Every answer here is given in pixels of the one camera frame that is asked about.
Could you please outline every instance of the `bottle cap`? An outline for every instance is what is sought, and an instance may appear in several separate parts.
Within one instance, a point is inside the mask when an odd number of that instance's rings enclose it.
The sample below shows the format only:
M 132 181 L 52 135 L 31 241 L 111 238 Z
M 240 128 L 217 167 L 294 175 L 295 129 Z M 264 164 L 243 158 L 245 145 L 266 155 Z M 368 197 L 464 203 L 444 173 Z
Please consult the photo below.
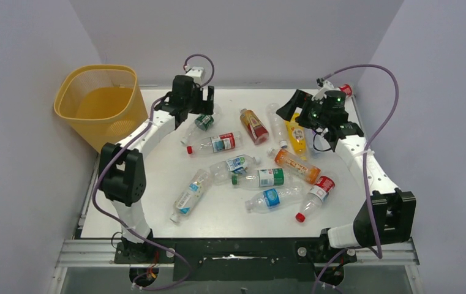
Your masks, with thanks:
M 270 156 L 270 155 L 271 155 L 271 153 L 272 153 L 274 150 L 275 150 L 275 149 L 274 149 L 274 148 L 272 148 L 272 147 L 271 147 L 271 148 L 269 148 L 269 149 L 267 149 L 267 155 L 268 155 L 268 156 Z
M 250 201 L 250 200 L 246 201 L 246 209 L 248 211 L 250 211 L 250 210 L 252 210 L 252 207 L 253 207 L 252 201 Z
M 176 214 L 176 213 L 172 213 L 171 216 L 170 216 L 170 220 L 172 222 L 179 222 L 180 221 L 179 215 Z
M 305 216 L 302 213 L 296 214 L 296 220 L 298 222 L 304 222 L 305 221 Z
M 287 147 L 288 147 L 287 141 L 285 141 L 285 140 L 280 141 L 280 147 L 281 147 L 282 149 L 287 148 Z

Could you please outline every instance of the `red bottle cap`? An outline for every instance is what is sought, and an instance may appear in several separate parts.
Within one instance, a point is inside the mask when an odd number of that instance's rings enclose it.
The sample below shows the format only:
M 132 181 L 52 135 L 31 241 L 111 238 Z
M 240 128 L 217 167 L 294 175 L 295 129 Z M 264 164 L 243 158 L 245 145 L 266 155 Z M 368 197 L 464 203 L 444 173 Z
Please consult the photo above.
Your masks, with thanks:
M 304 222 L 305 221 L 305 216 L 301 213 L 296 214 L 296 220 L 298 222 Z

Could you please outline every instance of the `white bottle cap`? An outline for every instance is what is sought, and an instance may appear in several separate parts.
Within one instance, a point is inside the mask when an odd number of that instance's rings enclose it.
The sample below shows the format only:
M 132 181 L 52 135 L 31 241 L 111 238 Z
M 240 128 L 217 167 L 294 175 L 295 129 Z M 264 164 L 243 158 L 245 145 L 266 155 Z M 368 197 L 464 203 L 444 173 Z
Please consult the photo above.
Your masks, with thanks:
M 267 155 L 271 155 L 271 152 L 273 152 L 275 149 L 270 147 L 269 149 L 267 149 Z
M 251 211 L 251 210 L 252 210 L 252 207 L 253 207 L 252 201 L 250 201 L 250 200 L 246 201 L 246 209 L 247 209 L 247 211 Z
M 178 223 L 180 221 L 179 215 L 176 213 L 172 213 L 170 216 L 170 220 L 172 222 Z
M 288 147 L 287 141 L 285 141 L 285 140 L 280 141 L 280 147 L 281 147 L 282 149 L 287 148 L 287 147 Z

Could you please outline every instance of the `green label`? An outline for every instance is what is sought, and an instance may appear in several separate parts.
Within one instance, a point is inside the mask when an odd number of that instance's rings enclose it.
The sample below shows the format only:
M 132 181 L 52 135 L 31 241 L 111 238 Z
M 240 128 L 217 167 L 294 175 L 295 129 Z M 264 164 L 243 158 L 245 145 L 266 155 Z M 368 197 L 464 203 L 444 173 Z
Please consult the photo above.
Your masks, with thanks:
M 283 169 L 281 168 L 273 168 L 272 171 L 274 172 L 274 185 L 281 186 L 285 182 L 285 175 L 283 173 Z
M 208 130 L 215 120 L 211 115 L 199 115 L 195 119 L 195 125 L 201 130 Z

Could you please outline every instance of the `yellow trash can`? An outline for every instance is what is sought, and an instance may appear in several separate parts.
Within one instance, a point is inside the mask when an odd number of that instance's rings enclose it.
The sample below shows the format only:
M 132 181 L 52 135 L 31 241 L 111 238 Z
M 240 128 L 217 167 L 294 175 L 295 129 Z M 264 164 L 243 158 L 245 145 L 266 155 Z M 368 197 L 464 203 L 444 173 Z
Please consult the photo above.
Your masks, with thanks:
M 58 91 L 54 111 L 99 153 L 148 119 L 133 69 L 108 64 L 73 71 Z

